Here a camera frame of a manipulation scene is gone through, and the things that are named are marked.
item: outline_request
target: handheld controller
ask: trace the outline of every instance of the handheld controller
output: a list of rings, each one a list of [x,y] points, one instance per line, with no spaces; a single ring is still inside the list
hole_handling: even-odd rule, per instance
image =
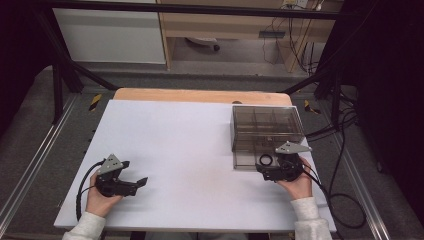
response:
[[[287,181],[296,180],[303,173],[303,163],[299,158],[299,152],[312,151],[312,148],[299,144],[286,142],[282,146],[275,149],[278,166],[270,166],[271,163],[256,163],[256,170],[262,173],[265,181]]]
[[[135,183],[119,180],[119,174],[129,165],[129,161],[120,162],[113,154],[105,159],[103,165],[97,170],[96,178],[96,187],[103,196],[135,196],[137,189],[146,185],[147,177]]]

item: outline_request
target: metal bar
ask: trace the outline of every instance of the metal bar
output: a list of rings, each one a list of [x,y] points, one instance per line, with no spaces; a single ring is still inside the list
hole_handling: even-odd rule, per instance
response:
[[[64,59],[64,56],[67,56],[67,53],[63,50],[63,46],[57,38],[57,35],[51,28],[49,21],[47,20],[43,11],[38,8],[29,9],[27,14],[32,14],[33,19],[38,22],[38,26],[35,23],[30,23],[34,25],[35,31],[41,31],[45,34],[48,42],[49,48],[52,49],[52,58],[55,64],[58,64],[61,70],[61,76],[67,84],[71,92],[81,92],[84,88],[84,85],[81,83],[78,75],[75,73],[74,69],[70,68],[69,64]]]
[[[128,2],[102,2],[102,1],[74,1],[74,0],[39,0],[36,4],[64,9],[127,11],[127,12],[161,12],[161,13],[187,13],[187,14],[212,14],[256,17],[281,17],[303,19],[327,20],[352,20],[360,17],[353,13],[323,12],[311,10],[286,10],[267,8],[224,7],[205,5],[183,4],[154,4],[154,3],[128,3]]]
[[[299,89],[302,89],[309,84],[312,84],[314,82],[320,82],[321,79],[328,77],[329,71],[328,70],[321,70],[317,72],[315,75],[312,75],[305,80],[295,84],[294,86],[291,86],[283,91],[278,91],[277,93],[285,93],[287,95],[291,95],[293,93],[296,93]]]
[[[59,64],[53,64],[53,92],[54,92],[54,119],[53,124],[59,121],[63,113],[62,76]]]
[[[77,94],[71,94],[71,96],[68,98],[62,117],[59,119],[56,125],[53,125],[50,128],[12,194],[6,201],[6,204],[3,206],[0,212],[0,239],[2,239],[3,235],[5,234],[7,227],[12,221],[13,216],[18,210],[35,177],[40,171],[40,168],[43,165],[48,153],[50,152],[50,149],[55,143],[57,136],[65,125],[77,97]]]
[[[327,104],[319,104],[327,122],[331,123],[330,109],[328,108]],[[334,139],[340,149],[342,143],[341,133],[335,133]],[[380,217],[380,213],[378,212],[378,209],[375,206],[370,193],[368,192],[367,186],[365,185],[361,175],[358,172],[358,169],[355,166],[352,156],[349,153],[348,147],[346,146],[344,149],[343,160],[343,166],[347,172],[353,190],[355,191],[359,202],[364,208],[365,214],[367,215],[368,225],[370,226],[374,238],[378,240],[390,239],[389,232],[387,231],[387,228]]]
[[[69,64],[75,70],[77,70],[81,74],[85,75],[86,77],[90,78],[94,82],[96,82],[96,83],[102,85],[103,87],[107,88],[108,90],[116,91],[116,90],[118,90],[120,88],[118,86],[115,86],[112,83],[109,83],[108,81],[106,81],[103,78],[97,76],[96,74],[90,72],[88,69],[82,67],[81,65],[79,65],[78,63],[76,63],[75,61],[73,61],[72,59],[70,59],[69,57],[65,56],[65,58],[68,60]]]

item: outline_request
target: floor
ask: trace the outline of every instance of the floor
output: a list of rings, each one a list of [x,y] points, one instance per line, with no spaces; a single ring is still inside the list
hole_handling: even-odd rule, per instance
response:
[[[185,39],[178,39],[170,70],[166,70],[163,66],[152,68],[133,65],[124,73],[116,66],[94,64],[91,67],[100,76],[117,85],[146,88],[275,92],[284,90],[308,76],[308,73],[299,69],[294,73],[287,73],[282,60],[277,57],[273,40],[218,42],[221,49],[215,52],[210,46],[199,46]],[[319,50],[315,52],[312,62],[317,58]],[[53,139],[53,146],[43,155],[41,166],[34,165],[32,160],[52,127],[53,96],[50,71],[39,74],[13,124],[0,139],[0,172],[2,176],[7,176],[0,183],[0,206],[3,208],[0,220],[4,220],[5,207],[10,206],[7,200],[15,193],[13,192],[15,186],[19,184],[27,167],[35,166],[39,169],[38,174],[29,179],[31,187],[27,189],[22,201],[15,203],[19,208],[12,209],[15,211],[12,214],[14,217],[1,222],[0,226],[7,226],[3,239],[60,239],[63,234],[63,229],[53,227],[61,200],[66,196],[79,163],[84,157],[84,151],[90,145],[90,139],[95,134],[107,100],[113,97],[113,92],[99,88],[88,79],[83,80],[86,88],[82,94],[70,94],[66,88],[64,89],[65,99],[75,99],[75,107],[60,134]],[[319,130],[328,124],[325,109],[331,102],[316,101],[312,94],[314,88],[315,85],[312,84],[291,96],[293,103],[300,110],[299,114],[307,133]],[[355,96],[354,88],[344,86],[344,92]],[[102,99],[95,111],[88,111],[97,93],[102,93]],[[305,108],[305,100],[309,101],[313,111]],[[309,141],[314,149],[313,157],[321,181],[328,184],[339,153],[337,137],[332,135]],[[346,146],[346,151],[354,159],[358,172],[390,234],[389,239],[424,239],[424,230],[396,183],[390,175],[377,171],[372,151],[360,126],[353,124],[346,129]],[[352,179],[346,170],[347,166],[343,163],[337,172],[334,191],[354,197],[358,193],[355,192]],[[360,210],[348,199],[335,200],[335,208],[338,209],[338,217],[343,222],[357,224],[362,220]],[[337,228],[345,239],[376,239],[372,226],[368,224],[359,229],[350,229],[337,224]],[[129,239],[129,234],[112,232],[106,239]],[[274,234],[272,239],[288,239],[288,235]]]

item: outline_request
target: aluminum rail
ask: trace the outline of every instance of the aluminum rail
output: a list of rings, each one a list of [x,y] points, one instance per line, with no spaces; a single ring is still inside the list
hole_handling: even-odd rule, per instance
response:
[[[327,122],[330,122],[330,109],[327,104],[320,103],[320,106]],[[334,139],[340,149],[342,146],[341,133],[335,133]],[[358,169],[356,168],[352,156],[346,146],[344,148],[343,160],[343,166],[352,184],[353,190],[355,191],[356,197],[367,215],[368,225],[370,226],[374,238],[377,240],[389,240],[390,235],[387,231],[386,225],[384,224],[383,219],[374,204],[374,200],[372,199],[364,180],[362,180],[362,177],[358,172]]]
[[[72,94],[64,107],[64,113],[59,121],[52,125],[40,147],[37,150],[37,153],[32,158],[30,164],[13,190],[10,194],[9,199],[4,205],[3,209],[0,211],[0,239],[6,232],[7,227],[9,226],[12,218],[14,217],[16,211],[24,200],[28,190],[30,189],[35,177],[41,169],[41,166],[44,163],[44,160],[47,158],[47,155],[50,152],[50,149],[53,147],[57,137],[59,136],[63,126],[66,123],[73,106],[78,98],[77,94]]]

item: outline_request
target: electrical outlet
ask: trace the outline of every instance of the electrical outlet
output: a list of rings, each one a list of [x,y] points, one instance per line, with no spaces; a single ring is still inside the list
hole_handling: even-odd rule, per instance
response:
[[[285,6],[285,5],[296,5],[297,2],[298,2],[298,0],[284,0],[283,6]]]
[[[308,0],[284,0],[282,6],[296,5],[302,8],[306,8],[306,4],[308,4]]]
[[[297,2],[296,5],[303,8],[306,8],[306,4],[308,4],[308,0],[297,0],[296,2]]]

